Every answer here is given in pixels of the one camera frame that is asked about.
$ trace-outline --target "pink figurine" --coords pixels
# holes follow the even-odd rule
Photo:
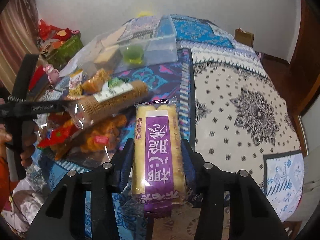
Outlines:
[[[48,75],[50,84],[56,84],[60,80],[59,71],[55,69],[51,64],[45,65],[43,70]]]

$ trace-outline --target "human hand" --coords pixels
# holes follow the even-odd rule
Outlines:
[[[3,103],[4,103],[3,99],[0,98],[0,104],[3,104]],[[39,127],[35,124],[34,130],[36,131],[38,129]],[[0,124],[0,157],[4,159],[7,158],[7,149],[6,149],[5,143],[10,142],[11,140],[12,140],[12,135],[7,133],[3,124]],[[22,160],[21,165],[25,168],[32,164],[31,155],[35,151],[35,147],[33,146],[33,144],[36,142],[36,140],[37,140],[37,136],[35,133],[22,138],[24,152],[21,153],[20,157]]]

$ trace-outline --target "metal screw head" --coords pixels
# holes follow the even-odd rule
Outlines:
[[[203,166],[204,166],[204,168],[206,168],[208,170],[213,168],[212,163],[204,163]]]
[[[239,171],[239,174],[242,176],[242,177],[247,177],[249,175],[249,173],[245,170],[241,170]]]
[[[75,171],[75,170],[68,171],[68,173],[67,173],[67,175],[68,175],[69,177],[73,177],[75,174],[76,174],[76,171]]]
[[[104,163],[104,164],[102,165],[102,167],[103,167],[104,169],[110,169],[110,168],[112,167],[112,163]]]

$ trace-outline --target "cable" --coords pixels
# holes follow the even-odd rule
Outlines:
[[[15,203],[14,199],[13,199],[13,195],[12,195],[12,192],[11,192],[11,189],[10,189],[10,177],[8,176],[8,187],[9,187],[9,194],[10,194],[10,197],[12,199],[12,203],[15,205],[16,209],[19,211],[19,213],[24,217],[24,219],[26,220],[26,222],[28,222],[28,219],[26,218],[26,216],[22,213],[22,211],[18,208],[17,204]],[[14,230],[16,230],[18,233],[20,234],[24,234],[24,233],[27,233],[27,231],[20,231],[20,230],[17,230],[16,229],[16,224],[15,224],[15,216],[13,217],[13,226],[10,225],[6,220],[5,222],[7,223],[7,225],[9,225],[10,227],[12,227]]]

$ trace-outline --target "red sticker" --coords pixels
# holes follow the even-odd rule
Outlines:
[[[107,144],[109,142],[109,138],[106,136],[95,136],[94,141],[99,144]]]

